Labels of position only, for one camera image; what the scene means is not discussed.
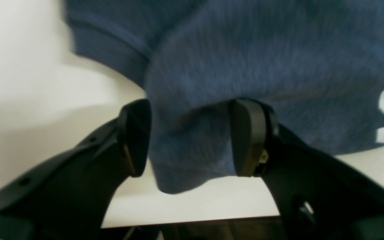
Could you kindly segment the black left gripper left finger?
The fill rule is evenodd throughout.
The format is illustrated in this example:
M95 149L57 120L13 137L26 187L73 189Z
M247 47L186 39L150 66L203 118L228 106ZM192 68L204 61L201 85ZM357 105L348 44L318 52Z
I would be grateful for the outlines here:
M150 103L136 100L0 189L0 240L98 239L117 188L145 170L150 129Z

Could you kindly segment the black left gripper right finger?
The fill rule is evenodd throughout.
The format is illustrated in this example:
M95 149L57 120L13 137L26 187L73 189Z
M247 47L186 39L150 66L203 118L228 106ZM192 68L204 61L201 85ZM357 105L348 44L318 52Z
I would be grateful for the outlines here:
M289 240L384 240L384 187L305 144L256 100L229 103L239 177L259 177Z

